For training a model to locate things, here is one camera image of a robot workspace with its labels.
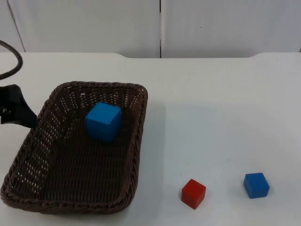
toy block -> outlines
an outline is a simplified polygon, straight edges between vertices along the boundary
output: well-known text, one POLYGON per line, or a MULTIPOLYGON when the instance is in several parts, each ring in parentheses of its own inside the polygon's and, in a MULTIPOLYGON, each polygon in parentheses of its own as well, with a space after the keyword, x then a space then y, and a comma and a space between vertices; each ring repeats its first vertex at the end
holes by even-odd
POLYGON ((263 173, 246 174, 244 187, 250 199, 265 197, 269 192, 269 184, 263 173))
POLYGON ((85 117, 87 134, 92 139, 110 143, 118 134, 121 121, 119 107, 99 102, 85 117))
POLYGON ((182 189, 181 200, 193 209, 196 209, 205 198, 206 187, 191 179, 182 189))

brown wicker basket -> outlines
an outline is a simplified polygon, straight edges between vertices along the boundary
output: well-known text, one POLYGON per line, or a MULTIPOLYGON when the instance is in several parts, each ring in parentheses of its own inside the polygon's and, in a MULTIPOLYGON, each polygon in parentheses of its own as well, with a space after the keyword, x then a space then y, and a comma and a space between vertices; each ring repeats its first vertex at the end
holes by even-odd
POLYGON ((1 199, 47 214, 112 214, 126 208, 138 184, 147 99, 147 90, 135 84, 58 86, 5 176, 1 199), (84 118, 100 101, 123 111, 122 128, 111 144, 86 135, 84 118))

blue cube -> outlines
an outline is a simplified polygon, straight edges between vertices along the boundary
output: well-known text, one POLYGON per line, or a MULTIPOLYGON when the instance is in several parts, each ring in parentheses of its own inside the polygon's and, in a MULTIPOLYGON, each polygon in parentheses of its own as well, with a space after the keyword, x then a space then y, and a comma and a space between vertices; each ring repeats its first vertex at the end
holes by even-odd
POLYGON ((263 173, 246 174, 244 186, 250 199, 265 197, 269 192, 269 184, 263 173))
POLYGON ((105 103, 97 103, 85 118, 87 134, 92 139, 112 142, 121 127, 121 109, 105 103))

